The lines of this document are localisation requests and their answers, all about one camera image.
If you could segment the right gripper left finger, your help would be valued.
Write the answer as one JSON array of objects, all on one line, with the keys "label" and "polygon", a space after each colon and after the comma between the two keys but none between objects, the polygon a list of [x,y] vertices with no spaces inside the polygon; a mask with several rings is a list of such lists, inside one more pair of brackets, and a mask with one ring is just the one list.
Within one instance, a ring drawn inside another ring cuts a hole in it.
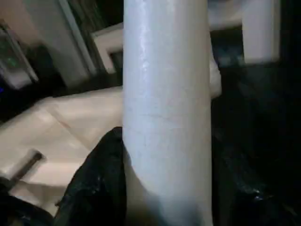
[{"label": "right gripper left finger", "polygon": [[127,212],[122,128],[108,131],[75,172],[58,204],[56,226],[122,226]]}]

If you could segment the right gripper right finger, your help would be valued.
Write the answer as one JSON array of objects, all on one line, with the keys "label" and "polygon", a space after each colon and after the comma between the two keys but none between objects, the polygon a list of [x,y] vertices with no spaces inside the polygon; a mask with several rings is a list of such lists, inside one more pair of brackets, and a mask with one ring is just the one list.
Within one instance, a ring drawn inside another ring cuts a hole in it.
[{"label": "right gripper right finger", "polygon": [[212,138],[215,226],[281,226],[281,205],[257,177],[246,156],[235,147]]}]

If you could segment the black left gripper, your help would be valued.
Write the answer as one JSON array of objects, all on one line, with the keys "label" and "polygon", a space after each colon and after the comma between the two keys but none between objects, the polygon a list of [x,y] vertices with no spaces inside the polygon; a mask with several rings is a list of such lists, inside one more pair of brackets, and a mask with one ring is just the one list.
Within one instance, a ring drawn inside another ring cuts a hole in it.
[{"label": "black left gripper", "polygon": [[9,194],[21,179],[44,159],[45,156],[40,151],[33,150],[25,162],[19,163],[19,168],[11,178],[0,177],[0,224],[2,226],[52,225],[53,216],[49,212]]}]

